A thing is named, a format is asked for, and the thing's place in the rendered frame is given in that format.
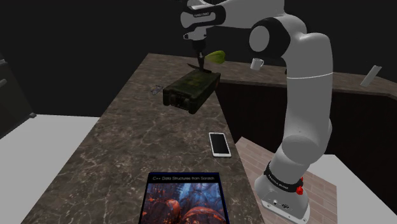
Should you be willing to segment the grey flat slab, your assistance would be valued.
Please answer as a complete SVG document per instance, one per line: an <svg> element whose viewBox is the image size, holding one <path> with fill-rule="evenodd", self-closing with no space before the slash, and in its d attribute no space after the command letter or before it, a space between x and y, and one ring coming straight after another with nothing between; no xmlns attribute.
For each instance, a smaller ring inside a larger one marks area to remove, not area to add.
<svg viewBox="0 0 397 224"><path fill-rule="evenodd" d="M374 80L376 75L379 73L379 71L382 69L382 66L376 66L374 65L371 70L368 72L368 74L365 76L363 81L360 83L362 87L367 87L371 82Z"/></svg>

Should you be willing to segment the blue and orange book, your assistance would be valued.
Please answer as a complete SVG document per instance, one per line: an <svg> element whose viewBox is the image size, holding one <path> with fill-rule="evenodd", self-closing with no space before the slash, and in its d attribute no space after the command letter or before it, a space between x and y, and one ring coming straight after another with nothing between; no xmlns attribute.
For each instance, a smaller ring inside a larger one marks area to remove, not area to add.
<svg viewBox="0 0 397 224"><path fill-rule="evenodd" d="M149 173L139 224L230 224L219 173Z"/></svg>

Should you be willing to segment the white mug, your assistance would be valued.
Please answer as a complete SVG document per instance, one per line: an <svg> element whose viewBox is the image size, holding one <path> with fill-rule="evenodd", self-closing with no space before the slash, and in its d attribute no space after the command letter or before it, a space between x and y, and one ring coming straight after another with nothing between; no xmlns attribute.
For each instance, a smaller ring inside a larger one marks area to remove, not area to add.
<svg viewBox="0 0 397 224"><path fill-rule="evenodd" d="M264 61L262 59L253 58L250 68L252 70L259 71L263 65L264 65Z"/></svg>

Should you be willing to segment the dark green box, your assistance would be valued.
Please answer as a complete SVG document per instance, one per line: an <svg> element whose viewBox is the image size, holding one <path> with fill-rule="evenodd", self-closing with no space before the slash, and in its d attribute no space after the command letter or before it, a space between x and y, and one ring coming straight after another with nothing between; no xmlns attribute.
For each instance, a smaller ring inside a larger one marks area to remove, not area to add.
<svg viewBox="0 0 397 224"><path fill-rule="evenodd" d="M220 73L192 70L164 88L163 104L195 114L216 90L220 77Z"/></svg>

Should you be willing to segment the dark cabinet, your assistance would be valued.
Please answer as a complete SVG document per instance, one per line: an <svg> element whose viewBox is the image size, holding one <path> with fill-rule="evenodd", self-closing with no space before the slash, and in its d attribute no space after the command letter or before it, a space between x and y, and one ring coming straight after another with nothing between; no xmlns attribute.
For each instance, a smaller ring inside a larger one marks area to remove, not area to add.
<svg viewBox="0 0 397 224"><path fill-rule="evenodd" d="M10 66L0 60L0 139L30 118L35 118L31 105L14 77Z"/></svg>

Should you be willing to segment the white smartphone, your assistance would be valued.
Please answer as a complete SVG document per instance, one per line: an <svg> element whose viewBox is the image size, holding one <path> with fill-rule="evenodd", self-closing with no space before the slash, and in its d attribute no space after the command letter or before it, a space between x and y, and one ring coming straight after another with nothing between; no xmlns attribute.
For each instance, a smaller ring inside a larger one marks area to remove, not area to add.
<svg viewBox="0 0 397 224"><path fill-rule="evenodd" d="M224 133L210 132L209 140L211 144L212 155L214 157L230 158L232 156Z"/></svg>

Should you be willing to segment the green leafy vegetable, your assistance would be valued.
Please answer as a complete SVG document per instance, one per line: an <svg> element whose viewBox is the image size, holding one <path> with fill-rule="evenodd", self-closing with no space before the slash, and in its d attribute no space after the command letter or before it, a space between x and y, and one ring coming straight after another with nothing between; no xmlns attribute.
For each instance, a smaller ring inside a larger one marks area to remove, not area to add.
<svg viewBox="0 0 397 224"><path fill-rule="evenodd" d="M205 59L216 64L222 64L225 62L225 57L226 53L223 50L217 50L206 55Z"/></svg>

